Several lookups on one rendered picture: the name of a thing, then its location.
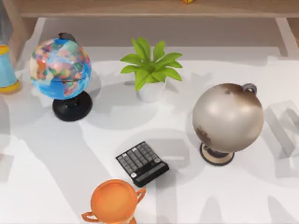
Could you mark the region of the orange trophy cup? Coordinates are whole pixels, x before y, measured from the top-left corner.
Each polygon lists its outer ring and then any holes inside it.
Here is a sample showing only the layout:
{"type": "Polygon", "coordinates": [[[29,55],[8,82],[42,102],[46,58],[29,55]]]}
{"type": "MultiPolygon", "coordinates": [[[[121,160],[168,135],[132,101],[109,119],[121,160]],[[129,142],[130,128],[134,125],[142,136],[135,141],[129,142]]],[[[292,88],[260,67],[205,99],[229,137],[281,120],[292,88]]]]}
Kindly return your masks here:
{"type": "Polygon", "coordinates": [[[128,182],[120,179],[105,181],[92,193],[91,211],[81,216],[90,223],[137,224],[134,213],[145,194],[145,188],[135,191],[128,182]]]}

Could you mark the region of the light blue and yellow cup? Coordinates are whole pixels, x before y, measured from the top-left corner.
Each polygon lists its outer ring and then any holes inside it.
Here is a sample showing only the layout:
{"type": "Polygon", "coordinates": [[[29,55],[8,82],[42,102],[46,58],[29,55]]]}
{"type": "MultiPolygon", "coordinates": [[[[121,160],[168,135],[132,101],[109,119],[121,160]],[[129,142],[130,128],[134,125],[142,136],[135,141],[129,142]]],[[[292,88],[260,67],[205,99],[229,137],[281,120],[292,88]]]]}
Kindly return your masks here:
{"type": "Polygon", "coordinates": [[[0,44],[0,93],[4,94],[17,92],[21,88],[20,81],[15,76],[9,52],[7,45],[0,44]]]}

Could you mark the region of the beige brown globe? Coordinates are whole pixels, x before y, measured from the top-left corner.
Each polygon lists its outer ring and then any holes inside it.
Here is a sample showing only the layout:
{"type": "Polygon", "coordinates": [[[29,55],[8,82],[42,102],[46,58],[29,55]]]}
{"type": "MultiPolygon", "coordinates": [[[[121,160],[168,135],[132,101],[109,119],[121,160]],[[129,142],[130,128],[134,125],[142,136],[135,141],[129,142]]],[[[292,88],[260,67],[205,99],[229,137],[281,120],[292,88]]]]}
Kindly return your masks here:
{"type": "Polygon", "coordinates": [[[253,83],[222,83],[207,89],[196,101],[192,126],[201,140],[201,157],[214,166],[229,164],[236,152],[260,135],[263,107],[253,83]]]}

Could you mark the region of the blue multicoloured globe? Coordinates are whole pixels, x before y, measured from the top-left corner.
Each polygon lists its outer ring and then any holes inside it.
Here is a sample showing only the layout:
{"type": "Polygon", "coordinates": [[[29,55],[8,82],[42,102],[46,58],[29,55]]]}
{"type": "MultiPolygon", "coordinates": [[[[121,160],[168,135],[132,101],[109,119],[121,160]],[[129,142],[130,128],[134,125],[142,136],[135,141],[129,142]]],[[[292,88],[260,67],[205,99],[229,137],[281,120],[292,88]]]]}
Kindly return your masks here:
{"type": "Polygon", "coordinates": [[[80,120],[93,106],[87,88],[92,66],[85,49],[69,33],[44,41],[29,61],[30,79],[45,96],[52,98],[55,116],[67,122],[80,120]]]}

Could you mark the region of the green plant in white pot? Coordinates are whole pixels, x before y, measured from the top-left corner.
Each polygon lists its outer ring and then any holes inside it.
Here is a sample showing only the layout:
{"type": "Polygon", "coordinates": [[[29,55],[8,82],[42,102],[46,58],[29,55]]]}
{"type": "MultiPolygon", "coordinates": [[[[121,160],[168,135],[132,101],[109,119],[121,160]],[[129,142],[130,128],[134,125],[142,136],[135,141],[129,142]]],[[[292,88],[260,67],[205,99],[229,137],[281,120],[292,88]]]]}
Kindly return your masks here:
{"type": "Polygon", "coordinates": [[[128,65],[121,74],[134,73],[134,87],[140,100],[154,103],[161,99],[168,78],[182,81],[177,69],[183,66],[177,61],[183,54],[165,53],[165,41],[159,41],[153,49],[142,37],[131,39],[134,54],[125,55],[120,61],[128,65]]]}

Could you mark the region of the wooden shelf unit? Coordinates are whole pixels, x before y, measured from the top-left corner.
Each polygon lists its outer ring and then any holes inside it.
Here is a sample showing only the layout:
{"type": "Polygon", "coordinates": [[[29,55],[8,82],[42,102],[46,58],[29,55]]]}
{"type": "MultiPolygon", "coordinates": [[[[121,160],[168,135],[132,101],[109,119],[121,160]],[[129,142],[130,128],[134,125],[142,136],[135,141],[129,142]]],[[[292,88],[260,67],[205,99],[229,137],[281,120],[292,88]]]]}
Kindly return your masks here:
{"type": "Polygon", "coordinates": [[[103,23],[114,20],[152,24],[169,19],[171,24],[195,18],[285,18],[299,49],[299,0],[0,0],[12,25],[13,60],[17,60],[41,18],[93,45],[103,23]]]}

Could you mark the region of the black calculator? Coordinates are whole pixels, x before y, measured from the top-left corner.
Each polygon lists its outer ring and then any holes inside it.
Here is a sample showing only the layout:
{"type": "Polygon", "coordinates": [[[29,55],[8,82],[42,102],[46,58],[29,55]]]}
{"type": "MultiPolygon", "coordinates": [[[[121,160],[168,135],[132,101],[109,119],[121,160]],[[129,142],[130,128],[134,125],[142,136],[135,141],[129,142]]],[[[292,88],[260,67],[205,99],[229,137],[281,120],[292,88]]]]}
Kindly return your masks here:
{"type": "Polygon", "coordinates": [[[116,156],[116,160],[132,179],[134,185],[139,188],[170,169],[169,165],[145,141],[116,156]]]}

